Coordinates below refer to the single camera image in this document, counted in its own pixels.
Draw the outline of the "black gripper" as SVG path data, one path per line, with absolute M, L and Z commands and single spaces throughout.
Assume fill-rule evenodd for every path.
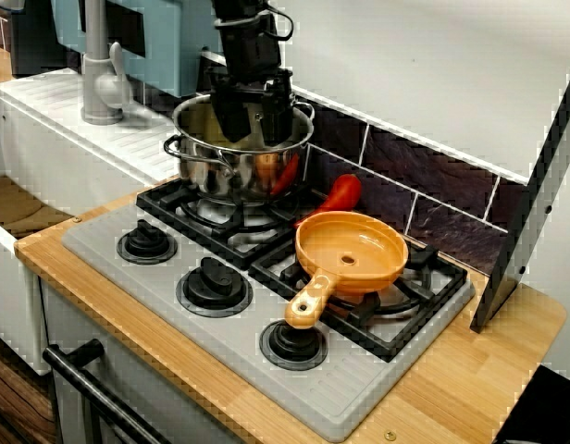
M 292 72 L 286 68 L 236 77 L 226 67 L 205 70 L 211 84 L 211 103 L 223 135 L 238 142 L 249 135 L 245 104 L 263 107 L 261 127 L 265 145 L 285 142 L 292 132 Z

